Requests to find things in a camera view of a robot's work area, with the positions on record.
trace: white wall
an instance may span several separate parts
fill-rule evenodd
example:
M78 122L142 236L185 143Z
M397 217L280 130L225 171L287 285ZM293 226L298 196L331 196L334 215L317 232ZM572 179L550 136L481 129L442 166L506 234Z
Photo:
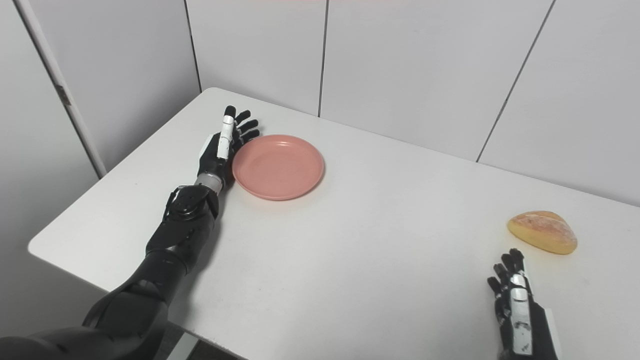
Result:
M317 115L326 1L187 4L202 88Z
M321 116L475 161L550 4L330 1Z
M183 0L18 1L106 170L200 93Z
M0 0L0 337L79 323L100 291L27 253L97 181L11 0Z
M559 0L480 162L640 206L638 19Z

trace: door hinge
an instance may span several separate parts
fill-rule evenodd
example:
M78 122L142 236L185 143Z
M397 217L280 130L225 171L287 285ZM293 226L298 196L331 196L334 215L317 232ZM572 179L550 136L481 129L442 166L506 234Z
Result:
M60 101L62 101L64 105L70 106L71 101L69 101L69 96L67 96L67 92L65 91L65 88L57 84L54 84L54 86L56 87L56 91L58 92Z

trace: black fingertip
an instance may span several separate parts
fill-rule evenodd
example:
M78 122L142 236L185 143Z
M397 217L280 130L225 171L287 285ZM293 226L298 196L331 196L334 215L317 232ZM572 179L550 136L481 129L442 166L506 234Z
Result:
M504 266L507 267L507 270L509 270L510 272L516 272L515 264L513 263L513 259L511 259L511 255L503 254L501 259L504 263Z
M236 116L236 124L240 124L241 122L245 121L250 117L251 117L251 112L249 110L244 110L243 112L238 114L238 116Z
M507 269L502 264L496 264L493 266L493 271L500 277L501 281L507 280Z
M488 277L486 282L489 284L489 286L491 287L491 290L493 290L493 292L498 295L500 293L500 281L498 281L498 279L492 277Z
M255 120L255 119L249 120L248 122L245 122L244 124L240 125L238 127L238 131L240 131L241 134L244 134L245 132L257 126L258 126L258 120Z
M257 138L258 136L260 136L260 130L253 129L251 131L247 131L246 133L242 134L240 137L242 138L242 141L244 143L247 143L247 142Z
M511 259L515 263L516 270L524 270L524 255L516 248L509 250L509 255L511 255Z
M227 106L227 109L225 109L225 116L236 117L236 108L232 105Z

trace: panel seam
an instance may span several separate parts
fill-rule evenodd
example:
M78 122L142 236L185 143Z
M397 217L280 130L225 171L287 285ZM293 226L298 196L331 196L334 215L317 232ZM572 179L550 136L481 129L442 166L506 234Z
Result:
M513 84L511 84L511 88L509 89L509 92L507 93L507 97L504 99L504 102L502 103L502 107L500 108L500 111L498 112L498 116L495 118L495 121L493 122L493 126L491 127L491 130L489 130L489 135L486 137L486 140L484 141L482 149L480 150L480 153L478 154L478 157L476 159L476 163L480 162L480 157L482 157L482 154L484 153L484 149L486 148L486 145L489 143L489 139L491 138L491 135L493 135L493 130L495 130L495 126L498 124L498 120L500 120L502 113L504 112L504 108L506 108L507 102L509 102L509 99L511 98L513 89L516 87L516 83L520 79L520 75L522 74L522 71L524 70L525 65L527 65L527 61L529 60L531 52L533 51L533 47L536 45L536 42L538 42L540 33L542 33L542 29L545 27L545 24L547 23L547 19L549 18L549 15L551 14L551 10L553 10L555 4L556 4L556 0L553 0L551 2L551 5L549 6L549 10L547 10L547 14L545 15L545 18L542 20L542 24L540 24L540 28L538 29L536 37L533 38L533 42L531 43L529 51L527 51L527 56L525 56L524 61L522 62L522 66L520 66L520 70L518 71L516 78L513 80Z

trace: robotic hand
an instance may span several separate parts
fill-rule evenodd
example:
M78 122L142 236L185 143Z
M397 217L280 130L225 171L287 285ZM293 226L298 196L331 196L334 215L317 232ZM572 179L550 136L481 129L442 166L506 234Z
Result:
M170 196L140 266L89 310L82 326L0 338L0 360L151 360L167 323L168 306L210 241L218 195L233 180L234 154L259 136L251 113L227 107L223 129L200 157L198 180Z
M495 316L500 324L499 360L558 360L545 310L533 300L518 249L502 255L493 266L498 279L487 279L495 293Z
M225 110L222 131L215 134L200 157L196 184L206 185L216 193L233 181L231 163L236 152L247 142L260 135L258 120L244 122L251 117L249 110L236 116L236 108Z

